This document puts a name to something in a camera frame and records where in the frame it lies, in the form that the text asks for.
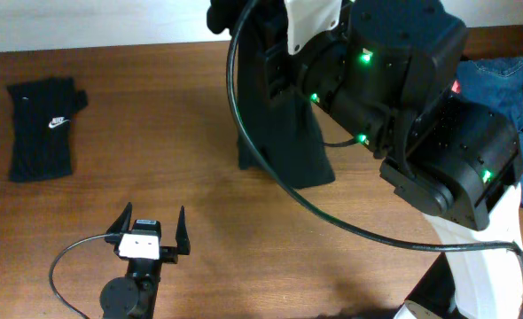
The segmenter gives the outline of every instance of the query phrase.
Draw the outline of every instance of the garment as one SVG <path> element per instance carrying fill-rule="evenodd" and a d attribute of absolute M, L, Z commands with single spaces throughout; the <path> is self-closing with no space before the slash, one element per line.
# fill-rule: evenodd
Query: garment
<path fill-rule="evenodd" d="M 86 104 L 71 78 L 50 78 L 9 86 L 13 101 L 10 180 L 33 182 L 71 175 L 68 134 L 72 116 Z"/>
<path fill-rule="evenodd" d="M 523 157 L 523 58 L 462 62 L 457 79 L 464 97 L 488 105 L 513 121 Z M 523 206 L 523 176 L 521 186 Z"/>

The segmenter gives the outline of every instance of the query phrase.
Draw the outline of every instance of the wood grain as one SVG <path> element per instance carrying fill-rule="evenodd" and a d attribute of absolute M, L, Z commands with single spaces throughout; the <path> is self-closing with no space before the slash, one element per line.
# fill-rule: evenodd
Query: wood grain
<path fill-rule="evenodd" d="M 51 293 L 51 261 L 104 232 L 128 201 L 134 218 L 162 222 L 164 245 L 174 244 L 179 206 L 187 208 L 191 256 L 163 268 L 156 318 L 310 318 L 400 305 L 435 255 L 351 236 L 296 205 L 264 173 L 238 170 L 227 45 L 0 54 L 0 318 L 75 318 Z M 90 99 L 74 119 L 74 175 L 9 183 L 5 85 L 52 75 L 73 76 Z M 347 138 L 317 116 L 327 141 Z M 328 155 L 337 182 L 304 195 L 368 230 L 437 242 L 379 178 L 371 154 L 353 147 Z M 111 246 L 88 244 L 59 264 L 56 285 L 98 318 L 102 287 L 126 267 Z"/>

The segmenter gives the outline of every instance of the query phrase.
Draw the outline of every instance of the denim fabric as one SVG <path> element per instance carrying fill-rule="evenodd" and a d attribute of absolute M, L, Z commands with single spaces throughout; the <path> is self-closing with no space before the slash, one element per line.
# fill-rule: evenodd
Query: denim fabric
<path fill-rule="evenodd" d="M 458 66 L 457 79 L 463 96 L 490 106 L 514 122 L 523 156 L 523 58 L 463 62 Z M 523 206 L 523 176 L 521 186 Z"/>

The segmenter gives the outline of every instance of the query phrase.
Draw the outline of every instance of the black cable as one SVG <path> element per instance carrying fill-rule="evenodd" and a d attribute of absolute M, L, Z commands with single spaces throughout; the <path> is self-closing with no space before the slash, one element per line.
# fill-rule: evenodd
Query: black cable
<path fill-rule="evenodd" d="M 340 142 L 340 143 L 326 143 L 326 142 L 323 142 L 324 146 L 331 147 L 331 148 L 349 147 L 349 146 L 352 146 L 352 145 L 355 145 L 355 144 L 357 144 L 355 138 L 351 138 L 351 139 L 347 140 L 346 142 Z"/>
<path fill-rule="evenodd" d="M 87 315 L 85 315 L 82 311 L 75 308 L 73 305 L 69 304 L 68 301 L 66 301 L 63 296 L 60 295 L 59 291 L 57 291 L 57 287 L 55 287 L 55 283 L 53 282 L 52 275 L 55 271 L 55 267 L 57 267 L 57 264 L 59 263 L 60 259 L 65 255 L 65 253 L 68 253 L 71 249 L 75 248 L 78 245 L 87 243 L 89 241 L 105 238 L 105 237 L 111 237 L 116 236 L 117 234 L 103 234 L 103 235 L 96 235 L 88 238 L 84 238 L 83 240 L 79 240 L 76 243 L 70 245 L 69 247 L 65 248 L 62 252 L 57 255 L 55 260 L 51 264 L 51 269 L 49 270 L 49 284 L 51 285 L 52 292 L 57 296 L 57 298 L 62 302 L 66 307 L 73 310 L 77 315 L 81 316 L 84 319 L 89 319 Z"/>
<path fill-rule="evenodd" d="M 240 136 L 246 141 L 246 145 L 250 152 L 255 156 L 258 163 L 268 172 L 271 177 L 273 177 L 277 184 L 281 186 L 281 188 L 284 189 L 285 192 L 287 192 L 293 199 L 295 199 L 299 204 L 301 204 L 303 207 L 307 208 L 311 213 L 316 215 L 317 217 L 323 219 L 326 222 L 331 223 L 332 225 L 335 225 L 337 227 L 340 227 L 348 232 L 351 232 L 353 234 L 356 234 L 358 236 L 367 238 L 369 240 L 373 240 L 375 242 L 384 244 L 384 245 L 391 245 L 393 247 L 403 248 L 403 249 L 409 249 L 409 250 L 415 250 L 415 251 L 422 251 L 422 252 L 434 252 L 434 253 L 457 253 L 457 252 L 472 252 L 472 251 L 481 251 L 481 250 L 487 250 L 487 249 L 506 249 L 509 251 L 513 251 L 517 254 L 520 267 L 522 269 L 522 276 L 523 276 L 523 251 L 521 248 L 519 248 L 518 244 L 515 242 L 509 243 L 509 242 L 485 242 L 485 243 L 473 243 L 473 244 L 462 244 L 462 245 L 432 245 L 432 244 L 420 244 L 420 243 L 413 243 L 413 242 L 407 242 L 402 241 L 398 239 L 393 239 L 390 237 L 385 237 L 379 234 L 375 234 L 373 232 L 370 232 L 368 230 L 363 230 L 359 227 L 356 227 L 352 224 L 349 224 L 347 222 L 344 222 L 336 217 L 333 217 L 324 211 L 320 210 L 318 207 L 314 206 L 311 202 L 306 200 L 304 197 L 302 197 L 296 190 L 294 190 L 291 186 L 286 184 L 279 175 L 273 170 L 273 168 L 269 165 L 267 160 L 263 158 L 263 156 L 260 154 L 260 151 L 255 147 L 254 142 L 252 142 L 252 139 L 248 135 L 246 128 L 244 126 L 244 122 L 242 121 L 242 118 L 239 113 L 238 109 L 238 101 L 236 99 L 236 89 L 234 85 L 234 66 L 236 62 L 236 51 L 238 48 L 238 39 L 240 34 L 242 33 L 242 28 L 244 27 L 247 18 L 249 17 L 250 13 L 254 9 L 254 7 L 259 3 L 259 0 L 249 0 L 247 5 L 245 6 L 244 10 L 241 12 L 238 21 L 236 23 L 236 26 L 234 27 L 234 35 L 232 36 L 232 39 L 230 40 L 230 47 L 228 49 L 228 57 L 226 62 L 226 89 L 228 93 L 228 100 L 230 103 L 230 110 L 232 112 L 232 116 L 234 117 L 234 121 L 236 123 L 236 126 L 238 127 L 238 133 Z M 523 302 L 520 307 L 519 311 L 519 318 L 523 319 Z"/>

